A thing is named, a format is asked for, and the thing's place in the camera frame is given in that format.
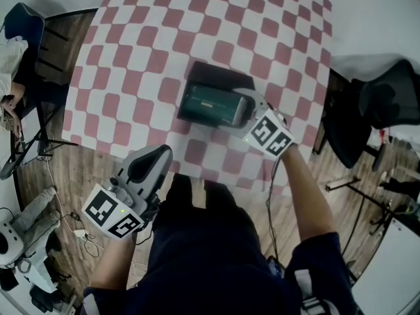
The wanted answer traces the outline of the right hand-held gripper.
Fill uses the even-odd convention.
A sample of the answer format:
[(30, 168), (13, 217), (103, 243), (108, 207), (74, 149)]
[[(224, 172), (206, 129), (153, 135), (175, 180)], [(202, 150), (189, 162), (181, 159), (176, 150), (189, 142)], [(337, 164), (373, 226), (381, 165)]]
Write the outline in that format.
[(247, 99), (245, 125), (219, 125), (217, 128), (228, 134), (245, 134), (244, 142), (267, 156), (278, 159), (295, 142), (287, 128), (285, 117), (258, 91), (237, 88), (234, 92)]

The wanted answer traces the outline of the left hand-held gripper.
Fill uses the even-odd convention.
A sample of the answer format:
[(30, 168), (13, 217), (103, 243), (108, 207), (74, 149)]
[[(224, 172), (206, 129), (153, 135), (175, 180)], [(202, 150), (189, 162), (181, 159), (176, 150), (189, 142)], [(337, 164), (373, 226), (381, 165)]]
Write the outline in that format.
[(96, 184), (83, 214), (106, 236), (122, 240), (144, 230), (159, 211), (157, 191), (173, 160), (166, 145), (147, 146), (129, 154), (119, 172)]

